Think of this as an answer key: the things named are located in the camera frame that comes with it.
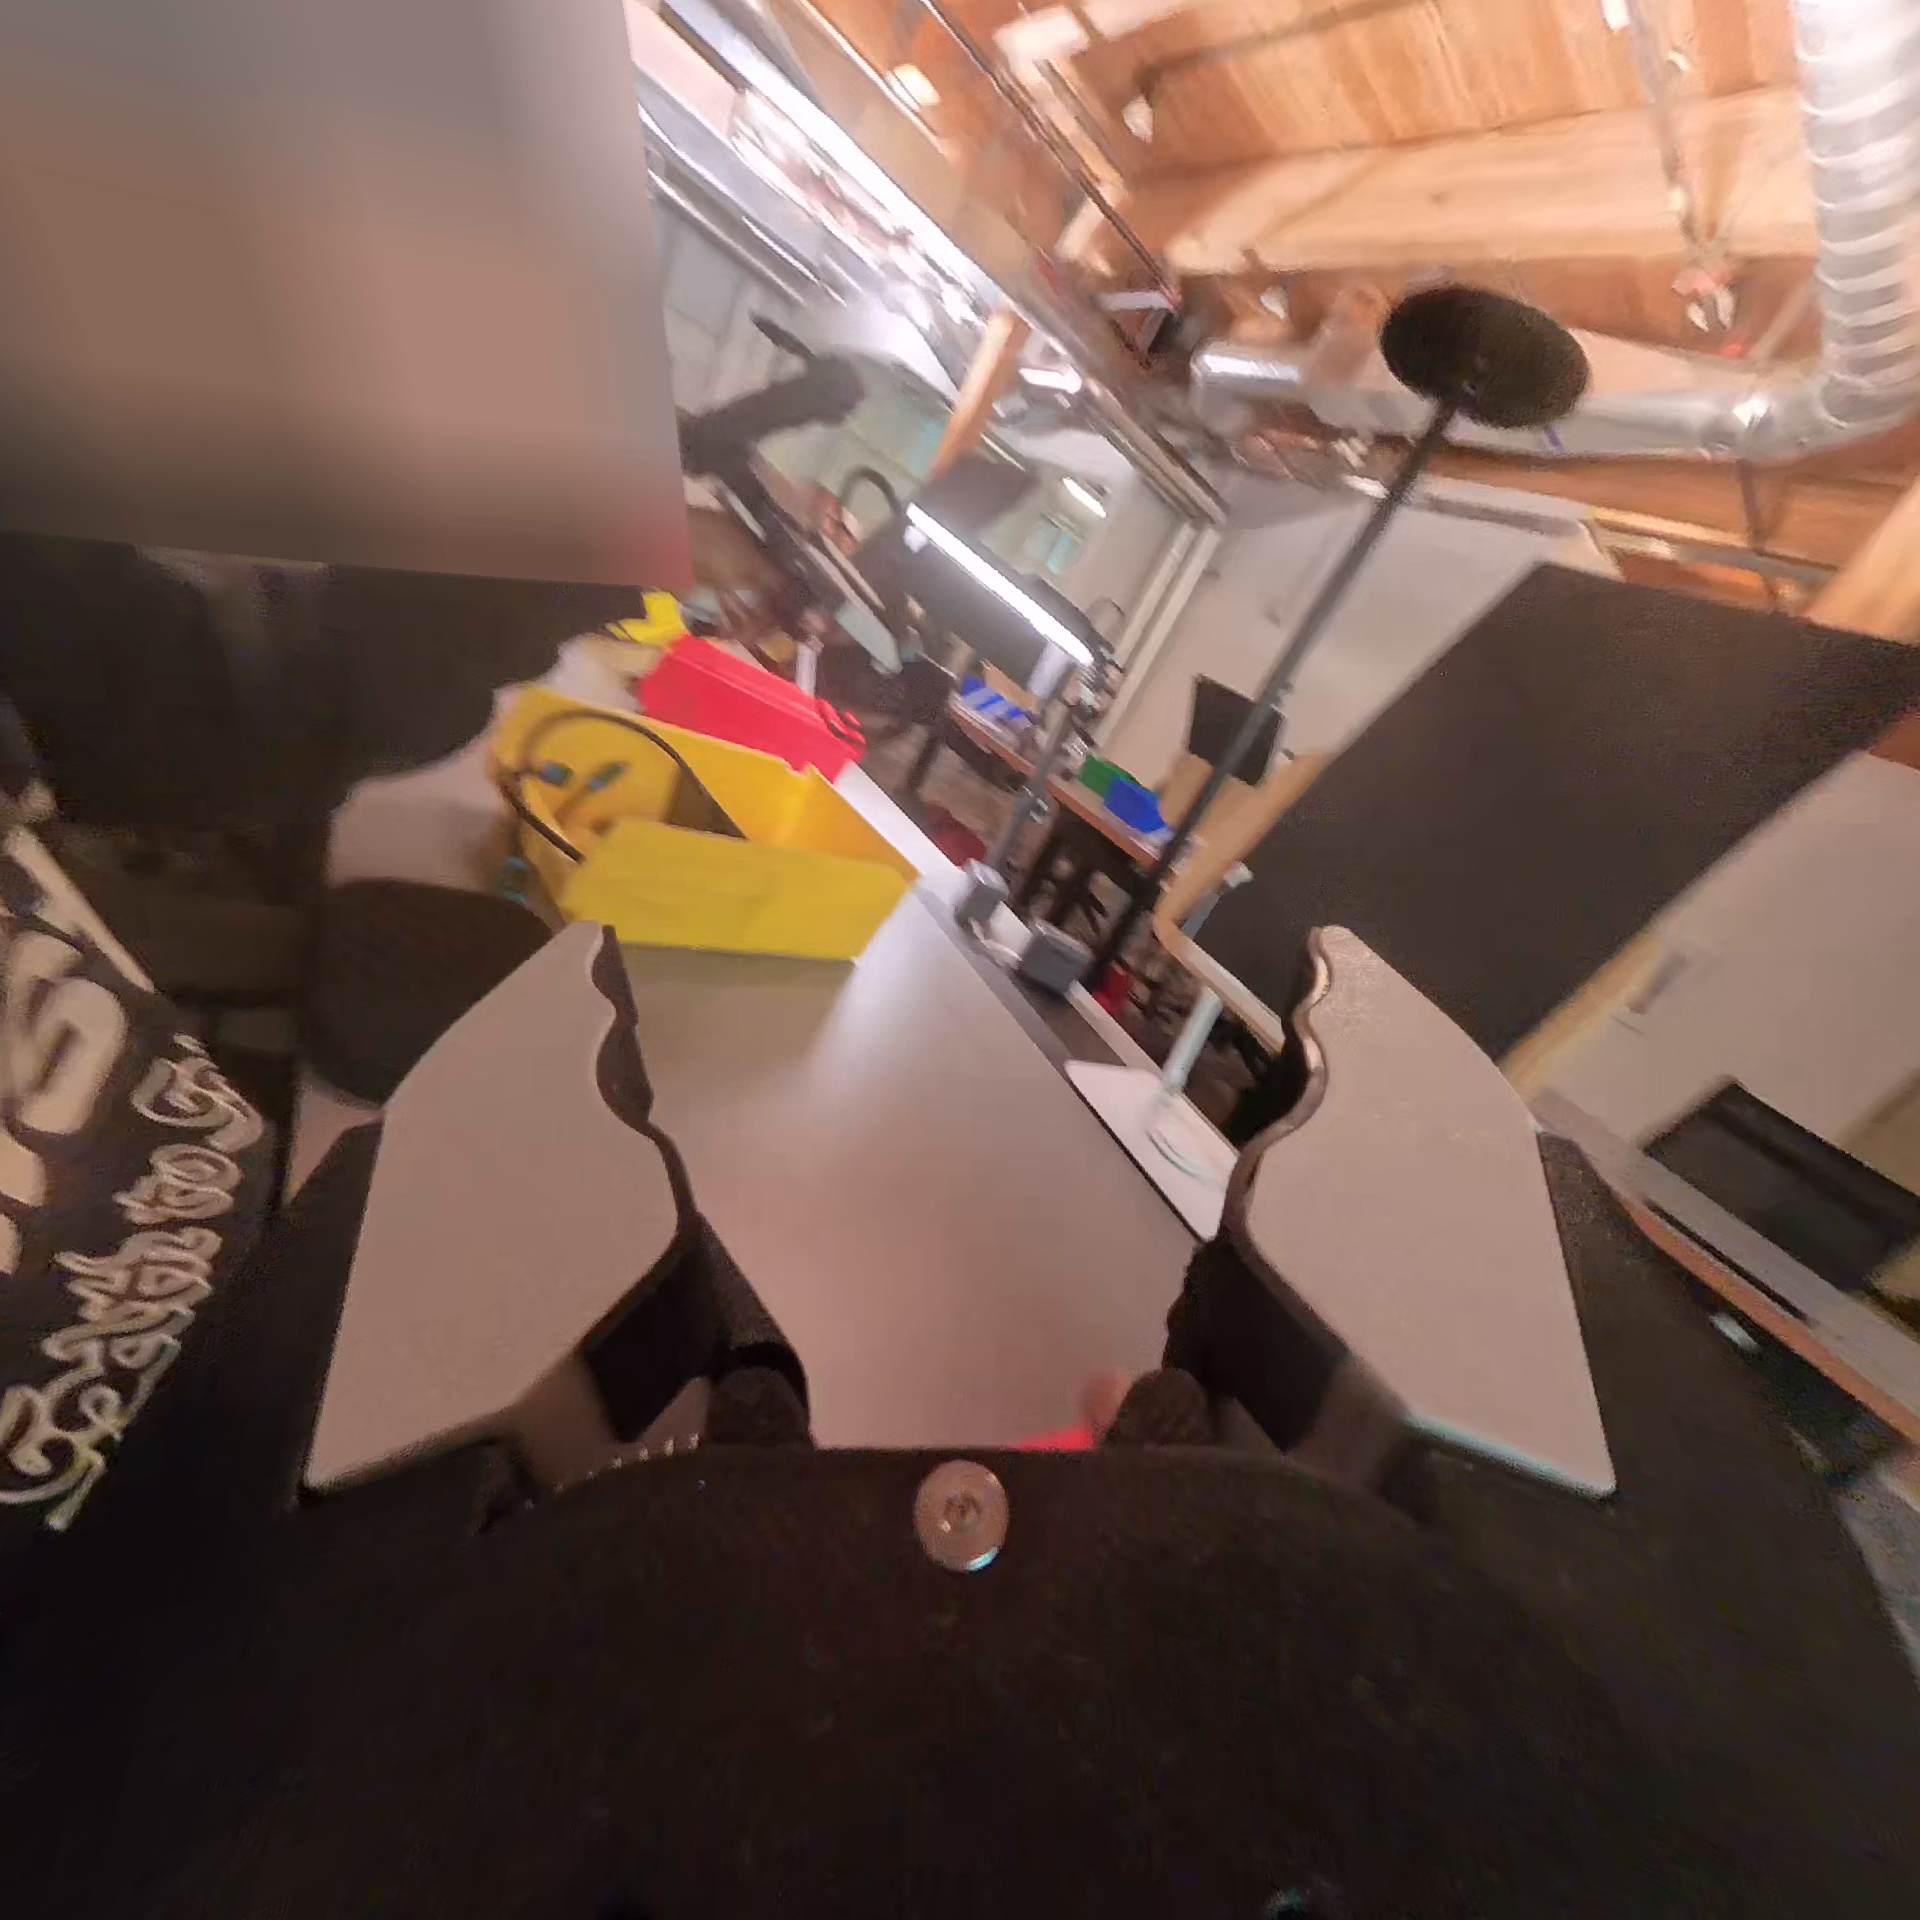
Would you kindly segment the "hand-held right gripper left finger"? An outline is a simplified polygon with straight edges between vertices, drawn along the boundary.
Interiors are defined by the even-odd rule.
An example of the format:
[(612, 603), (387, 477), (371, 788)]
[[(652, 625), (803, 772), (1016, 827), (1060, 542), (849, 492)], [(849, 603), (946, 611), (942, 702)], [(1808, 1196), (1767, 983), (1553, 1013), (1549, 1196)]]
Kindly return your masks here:
[(693, 1249), (621, 946), (567, 923), (381, 1108), (302, 1489), (340, 1497), (465, 1446), (499, 1446), (537, 1489), (612, 1467), (689, 1360), (668, 1358), (660, 1377), (646, 1358), (620, 1411), (592, 1347)]

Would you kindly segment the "LED light panel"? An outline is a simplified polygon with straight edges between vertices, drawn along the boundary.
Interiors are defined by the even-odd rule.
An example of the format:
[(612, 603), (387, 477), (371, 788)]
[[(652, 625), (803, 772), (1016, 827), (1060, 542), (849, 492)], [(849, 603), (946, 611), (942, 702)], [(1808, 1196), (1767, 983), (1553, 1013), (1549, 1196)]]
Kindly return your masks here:
[(880, 592), (885, 625), (912, 625), (907, 611), (922, 609), (922, 635), (959, 637), (1016, 686), (1035, 686), (1047, 666), (1110, 662), (1115, 651), (1085, 609), (986, 550), (986, 528), (1035, 482), (1024, 466), (965, 455), (859, 537), (854, 570)]

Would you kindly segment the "silver ventilation duct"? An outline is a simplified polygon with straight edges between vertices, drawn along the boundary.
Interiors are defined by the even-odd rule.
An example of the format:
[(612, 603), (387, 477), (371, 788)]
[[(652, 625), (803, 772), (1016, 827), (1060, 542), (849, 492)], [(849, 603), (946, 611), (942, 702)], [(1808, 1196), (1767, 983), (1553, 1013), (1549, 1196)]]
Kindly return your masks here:
[[(1572, 330), (1586, 399), (1545, 430), (1454, 421), (1464, 445), (1541, 461), (1803, 461), (1918, 417), (1918, 4), (1790, 4), (1810, 180), (1803, 361), (1726, 361)], [(1383, 313), (1329, 313), (1308, 342), (1211, 339), (1188, 356), (1194, 413), (1243, 433), (1296, 408), (1337, 433), (1411, 435), (1427, 399), (1380, 354)]]

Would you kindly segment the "black board on stand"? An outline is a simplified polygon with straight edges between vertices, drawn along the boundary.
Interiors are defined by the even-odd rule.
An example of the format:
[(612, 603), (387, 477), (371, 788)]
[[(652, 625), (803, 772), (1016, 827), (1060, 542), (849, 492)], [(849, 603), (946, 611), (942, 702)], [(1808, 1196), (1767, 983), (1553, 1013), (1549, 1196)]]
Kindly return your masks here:
[(1357, 932), (1526, 1090), (1642, 932), (1918, 711), (1918, 637), (1541, 562), (1165, 890), (1156, 937), (1288, 1044)]

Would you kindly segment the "person's black printed shirt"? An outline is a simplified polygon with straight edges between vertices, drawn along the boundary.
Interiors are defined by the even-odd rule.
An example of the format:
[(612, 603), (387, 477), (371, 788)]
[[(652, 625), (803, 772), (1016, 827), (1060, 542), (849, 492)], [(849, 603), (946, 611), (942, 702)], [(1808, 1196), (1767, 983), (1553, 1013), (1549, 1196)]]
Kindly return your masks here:
[(57, 1556), (245, 1263), (279, 1119), (138, 959), (302, 937), (333, 815), (486, 732), (631, 582), (6, 533), (6, 1597)]

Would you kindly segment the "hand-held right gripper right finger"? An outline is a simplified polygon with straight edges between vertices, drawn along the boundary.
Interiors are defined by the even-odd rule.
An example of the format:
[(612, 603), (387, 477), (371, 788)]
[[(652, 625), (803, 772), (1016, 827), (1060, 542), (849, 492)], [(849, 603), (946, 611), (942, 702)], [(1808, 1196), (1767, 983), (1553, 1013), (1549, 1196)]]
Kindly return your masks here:
[(1609, 1499), (1619, 1467), (1522, 1090), (1342, 923), (1308, 932), (1288, 1036), (1301, 1096), (1239, 1151), (1217, 1239), (1417, 1437)]

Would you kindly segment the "black textured rounded object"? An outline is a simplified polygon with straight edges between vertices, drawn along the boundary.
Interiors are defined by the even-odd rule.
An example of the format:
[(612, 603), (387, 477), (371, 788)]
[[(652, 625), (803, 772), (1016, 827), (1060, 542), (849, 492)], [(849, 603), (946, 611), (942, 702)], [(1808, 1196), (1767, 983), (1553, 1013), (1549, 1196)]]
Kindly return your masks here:
[(551, 939), (524, 901), (405, 882), (330, 885), (302, 992), (307, 1070), (365, 1104)]

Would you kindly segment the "black light tripod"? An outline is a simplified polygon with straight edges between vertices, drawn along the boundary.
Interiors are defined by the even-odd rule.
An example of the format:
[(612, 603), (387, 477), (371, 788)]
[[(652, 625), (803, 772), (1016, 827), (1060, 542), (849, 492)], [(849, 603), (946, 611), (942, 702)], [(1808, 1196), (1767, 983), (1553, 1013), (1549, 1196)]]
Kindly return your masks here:
[(1062, 758), (1074, 742), (1085, 742), (1087, 725), (1095, 724), (1105, 696), (1105, 662), (1082, 662), (1062, 676), (1060, 696), (1052, 702), (1039, 735), (1039, 753), (1031, 755), (1031, 772), (1016, 786), (1012, 810), (991, 841), (986, 867), (997, 873), (997, 890), (1012, 900), (1012, 851), (1020, 833), (1047, 815), (1052, 783), (1062, 772)]

